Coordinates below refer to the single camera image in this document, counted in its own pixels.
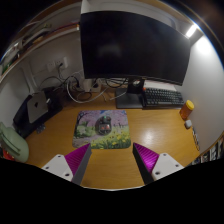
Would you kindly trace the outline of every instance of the shelf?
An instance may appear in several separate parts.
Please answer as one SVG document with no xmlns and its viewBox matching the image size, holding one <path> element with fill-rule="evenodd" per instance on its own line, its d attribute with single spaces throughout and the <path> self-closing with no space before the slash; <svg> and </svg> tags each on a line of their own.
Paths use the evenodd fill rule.
<svg viewBox="0 0 224 224">
<path fill-rule="evenodd" d="M 0 84 L 3 81 L 3 79 L 6 77 L 6 75 L 24 58 L 26 58 L 32 51 L 34 51 L 35 49 L 41 47 L 42 45 L 58 38 L 61 36 L 64 36 L 66 34 L 69 33 L 73 33 L 79 31 L 79 27 L 77 26 L 77 24 L 69 26 L 69 27 L 65 27 L 62 28 L 60 30 L 56 30 L 48 35 L 46 35 L 45 37 L 43 37 L 43 39 L 35 44 L 33 44 L 30 48 L 27 49 L 26 52 L 24 52 L 20 58 L 18 58 L 15 62 L 13 62 L 12 65 L 10 65 L 10 67 L 2 74 L 2 76 L 0 77 Z"/>
</svg>

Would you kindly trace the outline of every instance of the desk surface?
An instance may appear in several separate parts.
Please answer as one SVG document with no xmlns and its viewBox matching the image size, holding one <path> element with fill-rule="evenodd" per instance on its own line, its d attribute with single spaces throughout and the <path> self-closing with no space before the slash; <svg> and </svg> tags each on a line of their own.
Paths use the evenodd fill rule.
<svg viewBox="0 0 224 224">
<path fill-rule="evenodd" d="M 114 96 L 113 90 L 107 92 L 107 98 Z M 104 102 L 102 96 L 91 103 L 67 103 L 60 113 L 45 123 L 45 131 L 41 134 L 33 132 L 27 137 L 30 147 L 27 164 L 42 168 L 56 154 L 66 155 L 75 150 L 72 139 L 80 110 L 114 109 L 115 101 Z M 199 156 L 192 130 L 185 129 L 178 109 L 126 109 L 126 112 L 132 143 L 139 143 L 159 154 L 166 152 L 183 166 Z M 92 149 L 81 186 L 97 189 L 144 186 L 132 153 L 132 145 L 127 149 Z"/>
</svg>

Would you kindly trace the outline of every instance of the desk lamp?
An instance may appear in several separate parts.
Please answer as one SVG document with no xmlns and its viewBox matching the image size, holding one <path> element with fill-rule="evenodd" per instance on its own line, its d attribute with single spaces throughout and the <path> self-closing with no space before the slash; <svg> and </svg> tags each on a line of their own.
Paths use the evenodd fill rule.
<svg viewBox="0 0 224 224">
<path fill-rule="evenodd" d="M 25 139 L 23 139 L 13 128 L 6 128 L 0 122 L 0 143 L 2 147 L 19 162 L 25 163 L 29 157 L 29 147 Z"/>
</svg>

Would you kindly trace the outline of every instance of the cable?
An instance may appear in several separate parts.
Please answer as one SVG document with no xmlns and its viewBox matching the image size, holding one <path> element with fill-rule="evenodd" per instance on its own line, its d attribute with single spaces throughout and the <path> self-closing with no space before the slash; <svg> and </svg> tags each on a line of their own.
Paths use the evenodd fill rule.
<svg viewBox="0 0 224 224">
<path fill-rule="evenodd" d="M 104 98 L 104 101 L 107 102 L 107 99 L 106 97 L 104 96 L 104 94 L 102 94 L 103 98 Z"/>
<path fill-rule="evenodd" d="M 39 86 L 39 89 L 41 89 L 41 88 L 40 88 L 41 85 L 42 85 L 46 80 L 48 80 L 48 79 L 52 79 L 52 78 L 57 79 L 57 80 L 59 80 L 59 81 L 62 83 L 62 81 L 61 81 L 58 77 L 56 77 L 56 76 L 50 76 L 50 77 L 47 77 L 46 79 L 44 79 L 44 80 L 41 82 L 41 84 L 40 84 L 40 86 Z"/>
<path fill-rule="evenodd" d="M 90 94 L 90 96 L 89 96 L 89 98 L 87 98 L 87 99 L 85 99 L 85 100 L 89 100 L 91 97 L 92 97 L 92 93 L 91 92 L 81 92 L 81 93 L 79 93 L 78 95 L 77 95 L 77 100 L 79 100 L 79 96 L 81 95 L 81 94 L 83 94 L 83 93 L 89 93 Z"/>
<path fill-rule="evenodd" d="M 120 84 L 119 86 L 111 86 L 110 84 L 108 84 L 107 79 L 105 79 L 105 82 L 106 82 L 106 84 L 107 84 L 110 88 L 115 88 L 115 89 L 116 89 L 116 88 L 119 88 L 119 87 L 121 87 L 122 85 L 124 85 L 124 83 L 126 82 L 126 80 L 127 80 L 127 79 L 125 79 L 124 82 L 123 82 L 122 84 Z"/>
<path fill-rule="evenodd" d="M 109 87 L 107 87 L 107 88 L 106 88 L 105 90 L 103 90 L 99 95 L 97 95 L 96 97 L 94 97 L 94 98 L 91 99 L 91 100 L 87 100 L 87 101 L 78 101 L 78 100 L 75 100 L 75 99 L 71 96 L 71 94 L 70 94 L 70 92 L 69 92 L 69 83 L 67 83 L 67 92 L 68 92 L 68 95 L 69 95 L 70 98 L 71 98 L 73 101 L 75 101 L 76 103 L 88 103 L 88 102 L 91 102 L 91 101 L 97 99 L 99 96 L 101 96 L 101 95 L 102 95 L 108 88 L 109 88 Z"/>
<path fill-rule="evenodd" d="M 120 97 L 120 96 L 123 96 L 124 94 L 126 94 L 127 93 L 127 91 L 126 92 L 124 92 L 124 93 L 122 93 L 121 95 L 119 95 L 119 96 L 116 96 L 116 97 L 113 97 L 113 98 L 110 98 L 110 100 L 114 100 L 114 99 L 116 99 L 116 98 L 118 98 L 118 97 Z"/>
<path fill-rule="evenodd" d="M 58 74 L 59 74 L 59 78 L 62 79 L 62 80 L 66 80 L 64 77 L 62 77 L 62 74 L 61 74 L 61 66 L 63 65 L 63 63 L 61 63 L 59 66 L 58 66 Z"/>
</svg>

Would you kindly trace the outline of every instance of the bottle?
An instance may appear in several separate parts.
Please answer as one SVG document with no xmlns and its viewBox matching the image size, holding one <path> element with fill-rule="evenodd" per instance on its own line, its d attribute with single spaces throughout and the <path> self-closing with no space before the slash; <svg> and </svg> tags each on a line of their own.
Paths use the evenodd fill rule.
<svg viewBox="0 0 224 224">
<path fill-rule="evenodd" d="M 187 100 L 180 110 L 181 118 L 186 121 L 193 109 L 194 104 L 190 100 Z"/>
</svg>

